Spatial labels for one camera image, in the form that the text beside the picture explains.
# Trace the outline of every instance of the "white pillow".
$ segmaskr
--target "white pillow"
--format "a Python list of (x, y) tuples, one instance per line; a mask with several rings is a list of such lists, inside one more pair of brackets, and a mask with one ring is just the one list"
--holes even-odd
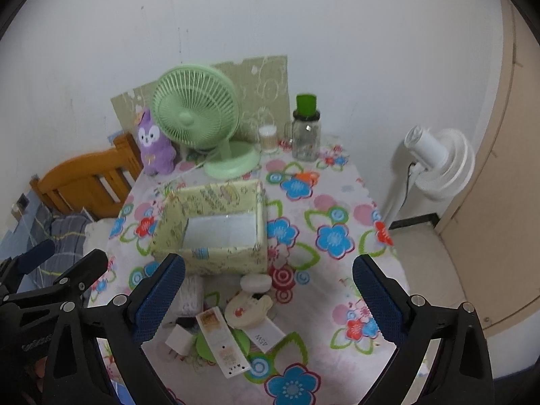
[(100, 249), (105, 251), (107, 247), (107, 241), (114, 226), (114, 218), (101, 219), (97, 222), (90, 222), (84, 228), (86, 239), (83, 244), (83, 255), (90, 253), (93, 249)]

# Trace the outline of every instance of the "wooden bed frame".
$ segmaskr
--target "wooden bed frame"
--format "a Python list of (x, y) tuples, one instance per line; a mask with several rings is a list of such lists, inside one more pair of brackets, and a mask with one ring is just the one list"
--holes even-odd
[[(136, 180), (142, 170), (140, 150), (130, 133), (114, 139), (108, 151), (80, 155), (64, 161), (42, 179), (33, 177), (32, 190), (41, 201), (63, 214), (80, 212), (83, 207), (98, 218), (117, 217), (131, 186), (124, 171)], [(104, 179), (118, 197), (107, 191)]]

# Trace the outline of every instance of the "plush toy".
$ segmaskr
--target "plush toy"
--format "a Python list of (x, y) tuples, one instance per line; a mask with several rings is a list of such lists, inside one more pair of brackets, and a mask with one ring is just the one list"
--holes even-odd
[(154, 123), (148, 108), (144, 109), (138, 120), (137, 133), (144, 173), (147, 175), (171, 173), (174, 170), (176, 157), (176, 150), (171, 140)]

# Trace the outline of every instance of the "fan base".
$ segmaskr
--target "fan base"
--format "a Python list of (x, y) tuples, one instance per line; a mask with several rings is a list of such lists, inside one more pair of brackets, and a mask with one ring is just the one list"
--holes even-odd
[(230, 180), (241, 177), (253, 170), (259, 164), (261, 154), (251, 143), (244, 141), (230, 141), (231, 157), (222, 159), (215, 155), (204, 163), (204, 172), (217, 180)]

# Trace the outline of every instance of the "door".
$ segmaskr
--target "door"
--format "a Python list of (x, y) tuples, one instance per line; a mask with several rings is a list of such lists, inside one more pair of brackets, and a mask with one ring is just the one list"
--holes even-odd
[(508, 103), (472, 189), (441, 231), (487, 335), (540, 308), (540, 46), (517, 10)]

